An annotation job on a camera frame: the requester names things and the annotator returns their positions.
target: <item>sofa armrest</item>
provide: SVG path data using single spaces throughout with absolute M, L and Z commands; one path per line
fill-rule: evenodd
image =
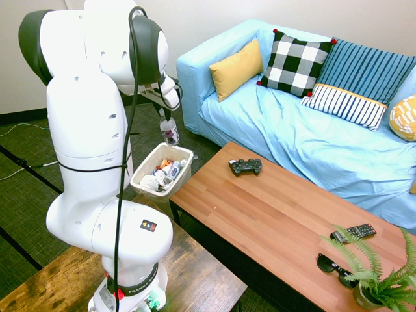
M 198 133 L 198 112 L 203 101 L 215 92 L 209 66 L 239 52 L 266 25 L 263 21 L 249 19 L 178 58 L 176 71 L 183 89 L 182 111 L 187 129 Z

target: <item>sofa cushion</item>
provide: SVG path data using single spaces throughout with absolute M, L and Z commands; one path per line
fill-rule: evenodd
M 219 102 L 263 71 L 259 42 L 254 39 L 240 52 L 209 66 Z
M 312 91 L 332 45 L 300 41 L 276 29 L 274 32 L 268 67 L 259 84 L 305 96 Z
M 390 112 L 391 130 L 400 138 L 416 142 L 416 94 L 397 103 Z
M 300 103 L 362 125 L 371 131 L 377 130 L 387 109 L 380 102 L 320 83 L 313 88 L 313 94 L 305 96 Z
M 416 57 L 337 39 L 317 83 L 388 105 L 415 64 Z

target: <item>game controller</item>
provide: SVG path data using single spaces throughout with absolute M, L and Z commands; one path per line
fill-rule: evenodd
M 261 165 L 261 160 L 258 158 L 250 158 L 248 161 L 245 161 L 244 159 L 240 159 L 239 161 L 232 159 L 228 164 L 236 177 L 244 172 L 254 172 L 255 175 L 258 175 L 263 167 Z

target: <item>cable on floor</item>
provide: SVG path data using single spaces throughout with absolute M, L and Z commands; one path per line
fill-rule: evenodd
M 57 161 L 54 161 L 54 162 L 50 162 L 48 164 L 37 164 L 35 166 L 29 166 L 29 167 L 31 167 L 31 168 L 42 168 L 42 167 L 51 166 L 52 164 L 57 164 L 57 163 L 58 163 Z M 0 178 L 0 181 L 3 181 L 3 180 L 6 180 L 6 179 L 10 178 L 10 177 L 14 176 L 16 173 L 18 173 L 22 170 L 24 170 L 24 168 L 20 168 L 18 171 L 15 171 L 12 174 L 10 174 L 8 177 Z
M 12 132 L 12 130 L 14 129 L 14 128 L 16 128 L 18 125 L 31 125 L 31 126 L 33 126 L 33 127 L 37 127 L 37 128 L 40 128 L 40 129 L 42 129 L 42 130 L 49 130 L 49 128 L 42 128 L 42 127 L 39 127 L 38 125 L 33 125 L 33 124 L 31 124 L 31 123 L 18 123 L 17 125 L 14 125 L 9 131 L 7 131 L 5 134 L 3 134 L 3 135 L 0 135 L 0 137 L 3 137 L 3 136 L 5 136 L 5 135 L 7 135 L 7 134 L 9 134 L 10 132 Z

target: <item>black baseboard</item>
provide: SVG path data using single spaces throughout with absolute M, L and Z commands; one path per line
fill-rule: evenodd
M 122 95 L 122 100 L 124 106 L 130 106 L 133 100 L 133 96 Z M 148 98 L 138 95 L 137 105 L 152 103 Z M 47 118 L 46 109 L 33 109 L 26 110 L 23 112 L 11 112 L 10 114 L 1 114 L 0 115 L 0 126 L 10 125 L 10 124 L 20 124 L 23 122 L 32 122 L 35 120 L 41 120 Z

